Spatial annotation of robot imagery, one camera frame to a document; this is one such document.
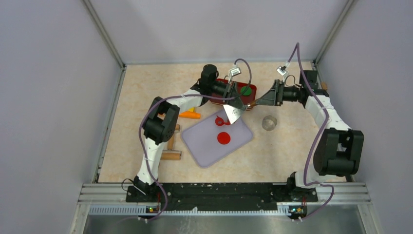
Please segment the red dough lump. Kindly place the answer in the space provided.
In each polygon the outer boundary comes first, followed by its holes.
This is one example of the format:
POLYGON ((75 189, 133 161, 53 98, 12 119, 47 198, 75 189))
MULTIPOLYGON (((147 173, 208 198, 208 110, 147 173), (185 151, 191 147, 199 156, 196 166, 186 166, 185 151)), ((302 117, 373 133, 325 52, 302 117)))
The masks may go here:
POLYGON ((229 120, 224 121, 224 119, 222 117, 217 115, 216 118, 215 118, 215 124, 217 126, 224 126, 224 125, 230 125, 231 123, 229 122, 229 120))

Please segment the wooden dough roller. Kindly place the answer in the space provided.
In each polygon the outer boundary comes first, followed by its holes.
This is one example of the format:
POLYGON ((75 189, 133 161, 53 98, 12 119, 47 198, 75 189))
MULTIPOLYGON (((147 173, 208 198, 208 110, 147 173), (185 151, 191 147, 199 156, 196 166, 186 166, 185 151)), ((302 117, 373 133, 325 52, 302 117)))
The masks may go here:
POLYGON ((182 151, 176 150, 174 148, 176 134, 179 133, 180 130, 181 130, 181 126, 179 124, 176 124, 174 133, 172 134, 172 137, 167 142, 166 148, 162 152, 161 160, 180 160, 181 159, 182 151))

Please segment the metal scraper wooden handle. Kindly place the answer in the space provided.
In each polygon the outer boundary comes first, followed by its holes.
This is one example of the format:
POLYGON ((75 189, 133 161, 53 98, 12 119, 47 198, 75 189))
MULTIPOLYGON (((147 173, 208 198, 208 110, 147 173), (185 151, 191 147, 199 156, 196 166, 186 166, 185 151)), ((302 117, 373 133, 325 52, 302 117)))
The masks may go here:
POLYGON ((229 104, 225 104, 223 105, 223 107, 224 107, 224 111, 226 113, 228 122, 230 124, 233 124, 243 115, 245 111, 252 109, 256 105, 257 105, 256 101, 253 101, 251 103, 248 103, 247 105, 243 105, 242 107, 234 107, 229 104))

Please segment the dark red lacquer tray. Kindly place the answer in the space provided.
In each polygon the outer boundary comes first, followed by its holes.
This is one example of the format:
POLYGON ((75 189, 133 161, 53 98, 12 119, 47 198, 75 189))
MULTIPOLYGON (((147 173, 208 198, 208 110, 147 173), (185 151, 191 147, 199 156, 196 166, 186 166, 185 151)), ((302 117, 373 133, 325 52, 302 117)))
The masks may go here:
MULTIPOLYGON (((221 81, 221 82, 228 83, 228 80, 222 79, 222 78, 218 78, 216 81, 221 81)), ((240 89, 243 86, 247 86, 247 83, 238 82, 237 91, 238 91, 239 94, 240 94, 240 89)), ((241 96, 241 99, 242 99, 244 105, 247 105, 249 102, 253 101, 256 98, 257 87, 253 84, 250 84, 250 87, 252 88, 252 94, 249 95, 249 96, 241 96)), ((215 103, 215 104, 223 105, 222 100, 211 99, 211 102, 215 103)))

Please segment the metal ring cutter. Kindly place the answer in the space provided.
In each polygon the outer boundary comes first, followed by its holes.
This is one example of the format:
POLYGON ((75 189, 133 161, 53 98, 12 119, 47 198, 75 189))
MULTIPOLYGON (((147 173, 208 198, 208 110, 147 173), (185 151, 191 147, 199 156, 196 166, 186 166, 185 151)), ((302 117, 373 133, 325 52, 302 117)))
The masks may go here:
POLYGON ((262 120, 262 128, 266 131, 274 130, 277 124, 277 119, 271 115, 265 116, 262 120))

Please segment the lavender plastic tray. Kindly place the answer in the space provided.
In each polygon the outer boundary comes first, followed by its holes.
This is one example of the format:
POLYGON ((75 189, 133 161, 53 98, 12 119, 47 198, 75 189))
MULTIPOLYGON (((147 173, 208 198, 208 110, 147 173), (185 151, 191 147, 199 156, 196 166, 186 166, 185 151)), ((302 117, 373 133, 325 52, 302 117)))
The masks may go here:
POLYGON ((225 112, 220 110, 181 133, 184 144, 201 168, 213 165, 253 139, 252 131, 242 119, 230 125, 217 126, 215 124, 217 115, 224 121, 228 120, 225 112), (217 141, 217 135, 220 132, 227 132, 231 136, 231 141, 227 145, 222 145, 217 141))

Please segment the red round dough wrapper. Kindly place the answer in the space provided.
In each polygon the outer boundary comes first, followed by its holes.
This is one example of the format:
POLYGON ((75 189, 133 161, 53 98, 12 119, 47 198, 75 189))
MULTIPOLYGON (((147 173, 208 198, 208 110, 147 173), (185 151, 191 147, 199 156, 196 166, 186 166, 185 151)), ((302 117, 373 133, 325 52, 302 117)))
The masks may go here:
POLYGON ((217 141, 222 145, 227 145, 231 141, 231 136, 227 132, 220 132, 217 135, 217 141))

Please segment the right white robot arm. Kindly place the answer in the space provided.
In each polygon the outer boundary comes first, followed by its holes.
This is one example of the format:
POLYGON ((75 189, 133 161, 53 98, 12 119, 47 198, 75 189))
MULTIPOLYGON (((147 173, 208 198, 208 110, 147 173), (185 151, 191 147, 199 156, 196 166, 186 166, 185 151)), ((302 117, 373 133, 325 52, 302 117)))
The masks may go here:
POLYGON ((304 169, 287 179, 286 196, 300 200, 305 191, 334 177, 355 175, 359 170, 364 134, 352 129, 339 116, 325 89, 319 88, 318 72, 304 70, 299 86, 275 81, 255 105, 280 106, 285 101, 299 102, 313 117, 319 131, 310 147, 304 169))

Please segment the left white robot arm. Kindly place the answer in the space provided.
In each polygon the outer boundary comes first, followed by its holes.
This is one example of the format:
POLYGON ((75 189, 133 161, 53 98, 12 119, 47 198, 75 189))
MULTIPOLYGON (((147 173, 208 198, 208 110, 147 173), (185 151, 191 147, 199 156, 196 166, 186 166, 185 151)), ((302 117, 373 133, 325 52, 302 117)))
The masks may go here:
POLYGON ((179 114, 193 107, 201 107, 209 100, 219 100, 224 105, 242 107, 242 93, 232 78, 241 73, 237 64, 228 72, 228 81, 218 80, 219 72, 213 64, 203 67, 200 78, 183 94, 156 97, 142 119, 139 140, 143 148, 141 168, 133 179, 133 187, 144 201, 156 196, 157 170, 164 145, 172 138, 179 114))

